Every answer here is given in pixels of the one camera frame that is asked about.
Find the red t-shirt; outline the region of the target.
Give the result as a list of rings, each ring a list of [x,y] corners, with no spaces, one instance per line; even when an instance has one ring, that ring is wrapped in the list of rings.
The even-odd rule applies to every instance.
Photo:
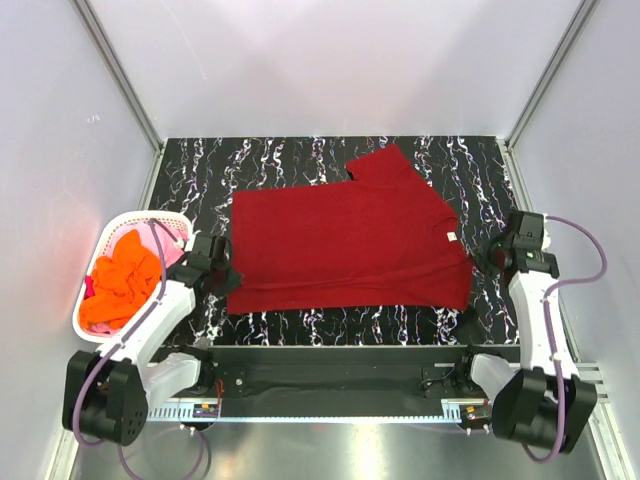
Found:
[[[349,180],[238,191],[231,314],[424,306],[463,310],[473,265],[454,210],[396,145],[347,164]]]

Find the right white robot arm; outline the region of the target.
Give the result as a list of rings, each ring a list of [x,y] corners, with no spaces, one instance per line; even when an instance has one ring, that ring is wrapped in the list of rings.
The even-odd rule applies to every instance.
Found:
[[[560,314],[559,290],[594,283],[607,271],[562,279],[549,252],[552,216],[515,210],[506,227],[475,254],[482,272],[504,280],[520,333],[520,366],[487,350],[467,349],[454,371],[466,396],[484,393],[496,437],[520,444],[531,460],[549,463],[571,452],[597,404],[595,385],[581,379]]]

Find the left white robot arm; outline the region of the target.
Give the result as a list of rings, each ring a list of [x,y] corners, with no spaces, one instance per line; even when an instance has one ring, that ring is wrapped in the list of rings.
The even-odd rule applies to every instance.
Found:
[[[215,386],[209,354],[189,347],[151,362],[168,335],[209,294],[229,295],[241,283],[232,244],[199,232],[172,266],[163,266],[151,298],[114,338],[68,361],[62,426],[83,446],[132,444],[155,408],[185,390],[196,396]]]

